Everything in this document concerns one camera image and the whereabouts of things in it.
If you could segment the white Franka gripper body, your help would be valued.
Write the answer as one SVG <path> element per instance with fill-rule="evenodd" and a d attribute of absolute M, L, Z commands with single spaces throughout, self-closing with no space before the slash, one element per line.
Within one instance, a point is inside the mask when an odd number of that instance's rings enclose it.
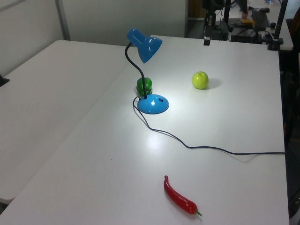
<path fill-rule="evenodd" d="M 213 0 L 203 0 L 202 8 L 205 10 L 204 25 L 209 26 L 215 22 L 216 6 Z"/>

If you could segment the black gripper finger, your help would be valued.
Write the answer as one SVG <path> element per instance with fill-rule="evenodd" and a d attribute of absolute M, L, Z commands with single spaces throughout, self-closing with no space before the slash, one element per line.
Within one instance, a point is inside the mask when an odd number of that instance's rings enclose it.
<path fill-rule="evenodd" d="M 210 45 L 210 40 L 211 40 L 211 26 L 207 25 L 205 27 L 203 45 Z"/>

